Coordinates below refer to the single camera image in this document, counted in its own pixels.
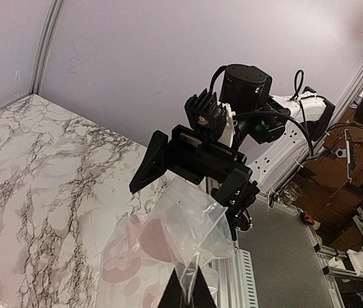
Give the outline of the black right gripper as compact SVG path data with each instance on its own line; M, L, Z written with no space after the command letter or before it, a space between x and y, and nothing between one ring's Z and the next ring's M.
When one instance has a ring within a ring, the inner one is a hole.
M244 154L219 142L206 141L193 130L178 125L172 130L169 143L167 134L159 130L152 134L129 189L131 193L142 190L167 169L196 185L210 178L219 184L212 188L211 196L227 208L225 215L232 240L236 241L236 229L248 231L252 227L248 207L260 191L245 162Z

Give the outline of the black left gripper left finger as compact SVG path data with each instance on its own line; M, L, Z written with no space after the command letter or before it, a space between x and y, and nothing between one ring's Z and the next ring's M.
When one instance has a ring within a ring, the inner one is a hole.
M182 308L184 307L184 295L177 273L172 271L170 279L166 285L158 308Z

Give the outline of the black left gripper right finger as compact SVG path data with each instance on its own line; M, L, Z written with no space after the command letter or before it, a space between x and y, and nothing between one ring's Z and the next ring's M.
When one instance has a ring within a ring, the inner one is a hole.
M193 308L216 308L215 301L211 296L206 280L200 268L198 268L195 284L189 307Z

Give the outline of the clear zip top bag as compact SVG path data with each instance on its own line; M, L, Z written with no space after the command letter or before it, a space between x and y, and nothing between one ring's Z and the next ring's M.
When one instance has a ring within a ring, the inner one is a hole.
M174 178L148 214L122 219L102 251L96 307L160 307L170 281L171 297L180 307L194 307L193 288L202 273L206 286L198 292L213 296L218 273L209 268L217 259L234 255L226 208L191 184Z

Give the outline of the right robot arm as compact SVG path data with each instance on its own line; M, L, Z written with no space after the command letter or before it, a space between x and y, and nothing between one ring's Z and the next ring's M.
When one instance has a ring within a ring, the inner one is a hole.
M302 151L314 152L334 113L330 101L303 85L303 76L296 73L293 95L273 96L272 77L258 67L219 67L220 91L208 87L186 101L189 125L177 125L170 135L153 133L130 191L167 171L193 184L209 178L218 183L210 194L227 209L231 233L248 230L248 207L275 189Z

